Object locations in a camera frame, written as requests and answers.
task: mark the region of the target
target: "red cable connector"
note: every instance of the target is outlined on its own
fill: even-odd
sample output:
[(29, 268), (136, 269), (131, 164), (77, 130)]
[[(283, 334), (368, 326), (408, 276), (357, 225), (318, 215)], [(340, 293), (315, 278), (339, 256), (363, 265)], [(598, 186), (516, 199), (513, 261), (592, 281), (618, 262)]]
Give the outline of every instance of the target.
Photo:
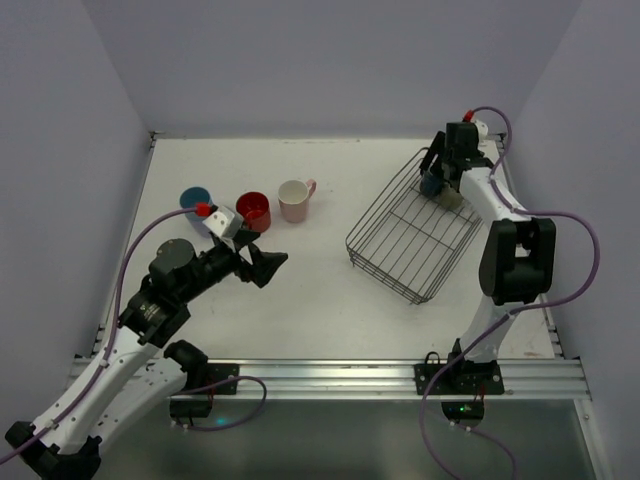
[(208, 217), (213, 213), (213, 207), (208, 203), (196, 203), (196, 215), (199, 217)]

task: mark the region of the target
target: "red cup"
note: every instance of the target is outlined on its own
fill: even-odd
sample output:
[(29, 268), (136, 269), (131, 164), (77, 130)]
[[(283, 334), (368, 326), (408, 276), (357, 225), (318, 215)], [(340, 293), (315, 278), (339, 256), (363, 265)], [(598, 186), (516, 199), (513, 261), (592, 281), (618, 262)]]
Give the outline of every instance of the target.
[(269, 199), (260, 192), (249, 192), (236, 202), (236, 211), (244, 217), (249, 230), (264, 233), (271, 226)]

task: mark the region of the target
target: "pink mug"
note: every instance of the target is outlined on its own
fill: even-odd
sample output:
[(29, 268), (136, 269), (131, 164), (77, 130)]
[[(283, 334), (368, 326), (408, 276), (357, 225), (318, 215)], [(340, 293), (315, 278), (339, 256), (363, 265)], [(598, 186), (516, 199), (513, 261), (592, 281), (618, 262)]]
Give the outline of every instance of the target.
[(317, 183), (314, 179), (306, 182), (289, 180), (278, 189), (280, 211), (287, 222), (300, 223), (309, 213), (309, 199), (316, 191)]

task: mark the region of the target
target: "blue cup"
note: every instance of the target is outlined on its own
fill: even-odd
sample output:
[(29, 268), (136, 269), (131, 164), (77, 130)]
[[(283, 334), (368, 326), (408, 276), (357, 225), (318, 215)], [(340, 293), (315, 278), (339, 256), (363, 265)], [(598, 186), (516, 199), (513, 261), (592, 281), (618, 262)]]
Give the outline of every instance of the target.
[[(180, 207), (181, 208), (192, 208), (195, 207), (197, 203), (206, 203), (208, 205), (213, 205), (213, 200), (211, 199), (211, 195), (207, 191), (206, 188), (202, 187), (191, 187), (187, 188), (182, 195), (180, 195)], [(196, 213), (187, 213), (185, 214), (187, 220), (191, 223), (193, 228), (200, 234), (205, 237), (209, 236), (209, 230), (202, 224), (203, 217), (199, 217)]]
[(420, 181), (420, 192), (427, 198), (435, 198), (442, 192), (444, 181), (431, 172), (424, 172)]

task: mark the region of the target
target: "cable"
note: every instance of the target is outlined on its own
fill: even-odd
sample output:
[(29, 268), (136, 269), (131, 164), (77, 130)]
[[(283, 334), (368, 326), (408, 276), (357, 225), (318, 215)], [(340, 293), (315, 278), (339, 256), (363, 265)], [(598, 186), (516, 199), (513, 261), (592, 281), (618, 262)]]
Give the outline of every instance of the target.
[[(124, 256), (124, 259), (122, 260), (122, 264), (120, 265), (120, 271), (118, 272), (118, 278), (116, 280), (116, 295), (115, 295), (115, 302), (113, 306), (113, 320), (111, 322), (111, 329), (109, 331), (109, 340), (107, 341), (107, 345), (104, 349), (104, 354), (102, 356), (104, 360), (106, 361), (109, 360), (109, 356), (111, 355), (111, 350), (113, 349), (113, 344), (116, 341), (116, 333), (118, 330), (118, 315), (119, 315), (118, 312), (120, 311), (120, 301), (122, 300), (122, 285), (124, 283), (124, 273), (127, 269), (127, 265), (129, 265), (129, 260), (131, 260), (133, 251), (136, 249), (136, 247), (142, 241), (142, 239), (158, 224), (164, 222), (165, 220), (171, 217), (182, 215), (184, 213), (195, 212), (196, 210), (197, 210), (196, 207), (183, 208), (183, 209), (174, 210), (173, 212), (169, 212), (162, 215), (161, 217), (151, 222), (144, 230), (142, 230), (142, 232), (140, 232), (140, 234), (136, 237), (136, 239), (131, 243), (131, 246), (127, 250)], [(87, 393), (89, 393), (89, 391), (96, 384), (96, 382), (98, 381), (98, 378), (100, 377), (100, 374), (104, 369), (105, 367), (103, 366), (98, 366), (98, 368), (96, 368), (96, 371), (93, 372), (93, 375), (91, 376), (91, 378), (89, 379), (85, 387), (80, 391), (78, 396), (69, 404), (67, 408), (65, 408), (62, 412), (60, 412), (60, 414), (56, 418), (53, 419), (54, 424), (60, 423), (62, 420), (64, 420), (67, 417), (67, 415), (69, 415), (69, 413), (73, 411), (74, 408), (78, 406), (78, 404), (82, 401), (82, 399), (87, 395)], [(4, 457), (0, 458), (0, 466), (4, 465), (5, 463), (15, 458), (16, 456), (20, 455), (27, 448), (29, 448), (31, 445), (33, 445), (38, 440), (40, 440), (44, 435), (46, 435), (49, 432), (49, 430), (50, 428), (48, 427), (43, 428), (38, 433), (36, 433), (32, 438), (30, 438), (25, 443), (20, 445), (18, 448), (9, 452)]]
[[(447, 472), (453, 478), (460, 479), (460, 480), (462, 480), (461, 477), (456, 475), (455, 472), (453, 472), (453, 470), (451, 470), (447, 466), (447, 464), (444, 462), (444, 460), (435, 451), (435, 449), (434, 449), (434, 447), (433, 447), (433, 445), (432, 445), (432, 443), (429, 440), (429, 437), (427, 435), (427, 431), (426, 431), (426, 427), (425, 427), (425, 423), (424, 423), (424, 417), (425, 417), (425, 411), (426, 411), (426, 405), (427, 405), (427, 396), (429, 395), (431, 389), (433, 388), (433, 386), (435, 385), (437, 380), (447, 370), (451, 369), (455, 364), (457, 364), (462, 359), (464, 359), (464, 357), (471, 350), (473, 350), (473, 348), (476, 345), (478, 345), (478, 343), (480, 343), (482, 340), (484, 340), (489, 335), (491, 335), (493, 332), (495, 332), (497, 329), (499, 329), (509, 319), (511, 319), (514, 316), (518, 315), (519, 313), (525, 312), (527, 310), (536, 310), (536, 309), (540, 309), (540, 308), (557, 307), (557, 306), (564, 305), (564, 304), (567, 304), (569, 302), (572, 302), (576, 298), (580, 297), (584, 292), (586, 292), (589, 289), (589, 287), (591, 287), (591, 285), (593, 284), (593, 281), (595, 280), (596, 274), (598, 273), (598, 268), (600, 267), (600, 241), (598, 240), (598, 235), (596, 234), (595, 230), (593, 229), (593, 227), (591, 226), (591, 224), (587, 220), (585, 220), (584, 218), (582, 218), (581, 216), (579, 216), (577, 214), (569, 213), (569, 212), (562, 212), (562, 211), (556, 211), (556, 210), (549, 210), (549, 211), (547, 211), (547, 210), (524, 210), (524, 209), (521, 209), (521, 208), (514, 208), (513, 205), (511, 205), (511, 203), (505, 198), (505, 196), (500, 191), (500, 188), (498, 187), (498, 184), (496, 183), (495, 173), (496, 173), (497, 169), (500, 168), (500, 166), (504, 162), (504, 159), (507, 156), (507, 154), (509, 153), (509, 150), (511, 148), (511, 140), (513, 138), (511, 122), (509, 121), (509, 118), (507, 117), (507, 115), (504, 112), (502, 112), (501, 110), (499, 110), (499, 109), (497, 109), (495, 107), (482, 106), (482, 107), (478, 107), (478, 108), (474, 109), (472, 112), (475, 114), (475, 113), (481, 112), (481, 111), (491, 111), (491, 112), (497, 113), (498, 115), (500, 115), (500, 117), (502, 117), (502, 119), (504, 120), (504, 123), (505, 123), (505, 125), (507, 127), (507, 139), (506, 139), (506, 142), (505, 142), (504, 149), (503, 149), (502, 153), (500, 154), (500, 156), (498, 157), (498, 160), (496, 161), (495, 165), (491, 169), (491, 173), (489, 175), (489, 181), (491, 183), (491, 187), (492, 187), (493, 191), (495, 192), (496, 196), (500, 199), (500, 201), (507, 208), (509, 208), (511, 211), (513, 211), (515, 213), (518, 213), (518, 214), (528, 215), (528, 216), (532, 216), (532, 217), (536, 217), (536, 216), (538, 216), (538, 217), (562, 217), (562, 218), (568, 218), (568, 219), (574, 220), (574, 221), (578, 222), (579, 224), (581, 224), (587, 230), (587, 233), (591, 237), (591, 242), (593, 244), (593, 264), (591, 266), (591, 270), (589, 271), (589, 275), (587, 276), (587, 279), (580, 286), (580, 288), (578, 288), (575, 292), (573, 292), (570, 295), (567, 295), (566, 297), (563, 297), (563, 298), (560, 298), (560, 299), (557, 299), (557, 300), (551, 300), (551, 301), (547, 301), (547, 302), (543, 302), (543, 303), (529, 304), (529, 305), (523, 305), (521, 307), (516, 307), (516, 308), (510, 310), (509, 312), (505, 313), (502, 316), (502, 318), (500, 318), (500, 320), (498, 320), (494, 325), (489, 327), (478, 338), (476, 338), (473, 342), (471, 342), (471, 344), (467, 348), (465, 348), (457, 357), (455, 357), (450, 363), (448, 363), (441, 370), (438, 370), (436, 372), (436, 374), (429, 381), (429, 384), (427, 385), (427, 388), (425, 389), (424, 394), (422, 395), (422, 400), (420, 402), (420, 416), (419, 416), (419, 419), (420, 419), (420, 433), (422, 434), (422, 440), (423, 440), (425, 446), (427, 447), (427, 450), (431, 454), (432, 458), (436, 461), (436, 463), (440, 466), (440, 468), (442, 468), (442, 470)], [(473, 432), (474, 434), (493, 442), (498, 447), (500, 447), (500, 449), (502, 451), (504, 451), (507, 454), (507, 456), (509, 457), (509, 460), (511, 462), (511, 478), (512, 478), (512, 480), (516, 479), (518, 477), (518, 466), (517, 466), (517, 462), (516, 462), (515, 456), (513, 455), (513, 452), (511, 452), (509, 450), (509, 448), (506, 445), (504, 445), (500, 440), (498, 440), (497, 438), (495, 438), (495, 437), (493, 437), (493, 436), (491, 436), (491, 435), (489, 435), (489, 434), (487, 434), (485, 432), (482, 432), (482, 431), (477, 430), (477, 429), (471, 429), (471, 432)]]
[(240, 380), (250, 380), (252, 382), (256, 382), (260, 384), (260, 386), (262, 387), (262, 399), (260, 400), (260, 403), (258, 404), (258, 406), (251, 413), (249, 413), (245, 417), (242, 417), (240, 420), (236, 420), (235, 422), (227, 423), (225, 425), (218, 425), (216, 427), (200, 427), (197, 425), (196, 426), (185, 425), (180, 421), (180, 419), (176, 419), (176, 423), (182, 426), (183, 428), (187, 428), (188, 430), (194, 430), (196, 432), (219, 432), (220, 430), (228, 430), (230, 428), (243, 425), (247, 423), (249, 420), (258, 416), (264, 409), (264, 405), (267, 401), (267, 386), (264, 384), (264, 382), (261, 379), (257, 377), (252, 377), (249, 375), (238, 375), (237, 377), (227, 378), (226, 380), (222, 380), (221, 382), (217, 382), (212, 385), (207, 385), (205, 387), (198, 387), (192, 390), (183, 390), (182, 392), (178, 392), (175, 395), (193, 395), (195, 393), (207, 392), (207, 391), (210, 391), (211, 389), (222, 387), (223, 385), (228, 385), (229, 383), (238, 382)]
[(435, 355), (438, 358), (438, 363), (440, 363), (440, 354), (435, 350), (431, 350), (429, 353), (427, 353), (427, 356), (424, 359), (425, 365), (429, 363), (429, 358), (431, 357), (431, 355)]

